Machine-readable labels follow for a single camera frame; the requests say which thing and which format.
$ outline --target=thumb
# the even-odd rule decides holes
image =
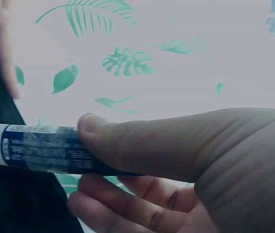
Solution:
[[[274,121],[275,109],[224,109],[120,124],[87,114],[78,131],[84,145],[115,169],[195,183],[226,153],[234,160],[231,149]]]

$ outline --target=blue label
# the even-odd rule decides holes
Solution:
[[[70,127],[9,125],[1,136],[8,166],[35,171],[104,176],[136,175],[117,171],[93,156]]]

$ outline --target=hand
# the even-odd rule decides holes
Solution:
[[[14,99],[19,99],[16,70],[12,60],[12,46],[9,36],[9,11],[12,0],[0,0],[0,70],[8,91]]]
[[[78,130],[106,164],[149,175],[120,178],[136,196],[83,175],[68,206],[97,233],[275,232],[275,109],[121,124],[89,114]]]

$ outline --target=fingernail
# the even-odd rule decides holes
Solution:
[[[89,113],[83,115],[78,124],[78,129],[85,130],[88,133],[94,133],[99,131],[103,126],[108,123],[104,118],[95,115],[93,113]]]

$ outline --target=green leaf pattern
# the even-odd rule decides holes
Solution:
[[[104,31],[105,34],[110,34],[116,30],[119,33],[119,21],[136,25],[133,9],[122,0],[70,0],[68,4],[54,7],[44,13],[36,23],[59,8],[65,8],[69,24],[77,37],[87,31]]]
[[[59,93],[69,88],[74,82],[79,73],[79,68],[76,65],[71,65],[58,72],[53,79],[52,94]]]
[[[121,110],[121,109],[118,109],[115,106],[117,104],[127,102],[132,98],[133,98],[133,96],[129,96],[129,97],[126,97],[122,100],[112,100],[112,99],[109,99],[109,98],[100,97],[100,98],[95,98],[94,100],[97,101],[98,103],[106,106],[107,108],[115,109],[118,112],[133,114],[133,113],[136,113],[137,111],[136,110],[133,110],[133,111],[132,110]]]
[[[86,33],[96,34],[103,32],[110,35],[113,32],[121,33],[120,22],[126,22],[132,26],[138,26],[135,21],[133,8],[125,0],[69,0],[67,4],[56,6],[45,12],[36,23],[39,23],[46,15],[57,10],[64,9],[69,25],[76,37],[82,37]],[[172,27],[175,17],[171,17],[166,27]],[[100,44],[93,45],[99,49]],[[179,55],[190,55],[196,52],[203,52],[206,42],[198,37],[186,39],[172,39],[167,43],[153,44],[149,42],[150,47],[159,47],[163,54],[167,56],[170,53]],[[151,75],[155,72],[153,68],[153,59],[144,51],[133,50],[127,47],[111,48],[113,53],[106,58],[102,58],[102,67],[108,73],[114,76],[140,76]],[[71,65],[59,71],[53,79],[53,94],[60,93],[69,88],[76,80],[80,69],[76,65]],[[17,80],[21,85],[25,84],[24,73],[16,67]],[[216,92],[220,93],[223,89],[223,83],[219,83]],[[121,100],[113,100],[107,97],[94,98],[93,101],[113,109],[118,112],[133,114],[137,110],[119,109],[119,104],[128,102],[133,96]],[[39,118],[39,124],[43,124],[43,118]],[[67,195],[77,190],[80,175],[56,174]],[[126,192],[131,193],[116,177],[105,177],[108,181],[114,183]]]
[[[142,51],[116,47],[114,53],[103,60],[102,65],[108,72],[112,72],[115,69],[115,76],[132,76],[136,74],[152,74],[153,68],[149,64],[151,61],[152,58]]]
[[[24,86],[25,84],[24,72],[21,70],[20,67],[17,67],[17,66],[16,66],[16,78],[17,78],[17,82],[22,86]]]

